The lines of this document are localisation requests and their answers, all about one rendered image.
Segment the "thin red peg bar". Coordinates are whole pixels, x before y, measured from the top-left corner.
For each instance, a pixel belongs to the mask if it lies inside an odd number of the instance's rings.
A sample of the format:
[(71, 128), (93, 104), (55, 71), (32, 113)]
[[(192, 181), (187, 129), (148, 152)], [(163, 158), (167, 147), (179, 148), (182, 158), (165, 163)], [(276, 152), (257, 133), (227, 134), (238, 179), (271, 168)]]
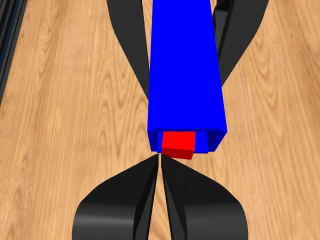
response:
[(195, 153), (195, 131), (165, 131), (162, 138), (162, 154), (171, 158), (191, 160)]

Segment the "blue hollow socket block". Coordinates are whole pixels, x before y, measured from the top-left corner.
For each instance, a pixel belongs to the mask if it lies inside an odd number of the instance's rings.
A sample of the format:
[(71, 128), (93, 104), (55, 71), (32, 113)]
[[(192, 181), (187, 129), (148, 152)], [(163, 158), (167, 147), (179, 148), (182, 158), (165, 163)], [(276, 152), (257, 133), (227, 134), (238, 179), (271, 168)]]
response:
[(210, 0), (153, 0), (147, 134), (196, 132), (195, 152), (217, 149), (227, 133)]

